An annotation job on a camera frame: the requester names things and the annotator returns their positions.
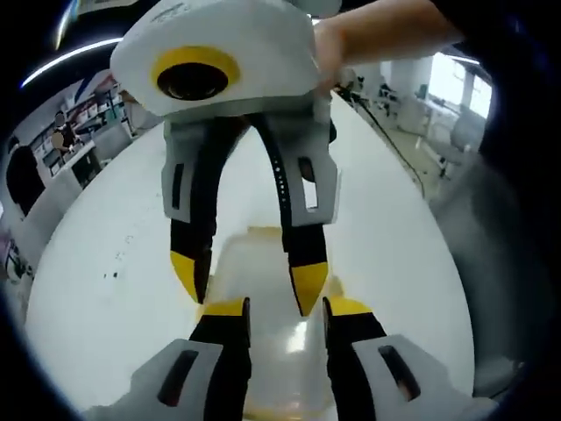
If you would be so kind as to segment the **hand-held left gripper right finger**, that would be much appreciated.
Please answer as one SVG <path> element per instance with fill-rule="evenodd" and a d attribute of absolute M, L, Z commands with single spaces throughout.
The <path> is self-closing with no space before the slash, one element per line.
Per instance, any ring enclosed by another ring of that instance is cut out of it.
<path fill-rule="evenodd" d="M 464 420 L 475 400 L 446 367 L 373 312 L 344 296 L 323 298 L 327 372 L 340 420 Z"/>

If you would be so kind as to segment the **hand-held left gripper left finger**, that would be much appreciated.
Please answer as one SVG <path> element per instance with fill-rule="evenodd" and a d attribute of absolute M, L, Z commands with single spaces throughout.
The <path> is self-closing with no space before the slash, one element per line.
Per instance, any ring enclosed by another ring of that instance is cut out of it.
<path fill-rule="evenodd" d="M 133 420 L 241 420 L 252 376 L 250 299 L 204 308 L 131 379 Z"/>

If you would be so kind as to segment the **person's right hand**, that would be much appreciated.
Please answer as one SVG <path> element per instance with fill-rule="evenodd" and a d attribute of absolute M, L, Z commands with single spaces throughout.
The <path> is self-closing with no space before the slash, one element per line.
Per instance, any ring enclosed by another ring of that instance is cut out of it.
<path fill-rule="evenodd" d="M 326 18 L 314 26 L 316 64 L 319 68 L 318 89 L 329 93 L 338 83 L 345 65 L 345 42 L 338 17 Z"/>

